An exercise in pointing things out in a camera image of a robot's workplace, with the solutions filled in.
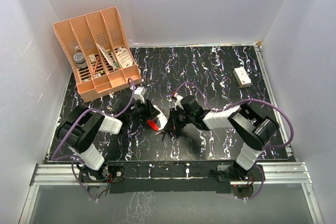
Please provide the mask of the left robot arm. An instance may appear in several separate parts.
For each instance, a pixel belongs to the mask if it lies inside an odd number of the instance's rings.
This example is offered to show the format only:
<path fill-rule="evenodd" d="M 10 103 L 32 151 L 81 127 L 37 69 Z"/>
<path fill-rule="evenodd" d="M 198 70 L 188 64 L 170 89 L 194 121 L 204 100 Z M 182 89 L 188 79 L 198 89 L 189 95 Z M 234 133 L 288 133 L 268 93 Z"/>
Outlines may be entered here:
<path fill-rule="evenodd" d="M 145 120 L 157 132 L 167 123 L 163 112 L 148 99 L 143 102 L 133 99 L 125 111 L 119 109 L 113 116 L 79 105 L 57 127 L 55 137 L 63 141 L 77 159 L 81 160 L 83 165 L 78 165 L 77 168 L 83 174 L 92 180 L 103 182 L 109 173 L 107 163 L 93 140 L 99 132 L 118 135 L 125 125 L 135 120 Z"/>

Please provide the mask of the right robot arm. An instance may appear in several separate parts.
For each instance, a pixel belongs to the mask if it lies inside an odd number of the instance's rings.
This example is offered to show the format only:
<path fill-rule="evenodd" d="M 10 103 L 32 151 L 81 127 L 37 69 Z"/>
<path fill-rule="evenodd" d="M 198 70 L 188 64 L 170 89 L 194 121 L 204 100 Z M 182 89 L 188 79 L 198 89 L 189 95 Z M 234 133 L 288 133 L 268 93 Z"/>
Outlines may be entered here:
<path fill-rule="evenodd" d="M 247 180 L 253 174 L 253 166 L 266 144 L 276 135 L 279 124 L 268 116 L 259 115 L 249 102 L 230 109 L 213 111 L 204 109 L 196 99 L 188 95 L 176 98 L 162 133 L 175 133 L 187 124 L 197 129 L 210 131 L 218 128 L 233 128 L 243 140 L 243 146 L 232 166 L 218 176 L 234 180 Z"/>

